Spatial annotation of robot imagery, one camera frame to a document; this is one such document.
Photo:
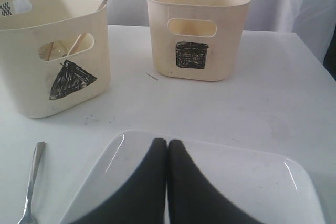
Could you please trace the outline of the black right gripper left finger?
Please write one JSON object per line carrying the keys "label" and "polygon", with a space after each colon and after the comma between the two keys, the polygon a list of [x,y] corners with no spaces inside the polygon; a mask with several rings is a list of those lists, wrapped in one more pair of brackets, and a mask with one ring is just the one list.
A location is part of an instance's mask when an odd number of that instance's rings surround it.
{"label": "black right gripper left finger", "polygon": [[166,171],[167,141],[155,138],[120,189],[73,223],[164,223]]}

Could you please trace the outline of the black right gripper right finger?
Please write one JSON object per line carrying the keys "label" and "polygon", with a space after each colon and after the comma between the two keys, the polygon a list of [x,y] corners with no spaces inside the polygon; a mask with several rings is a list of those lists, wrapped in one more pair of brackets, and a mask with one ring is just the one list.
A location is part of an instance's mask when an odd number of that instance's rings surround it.
{"label": "black right gripper right finger", "polygon": [[168,145],[167,196],[170,223],[259,223],[208,181],[180,140]]}

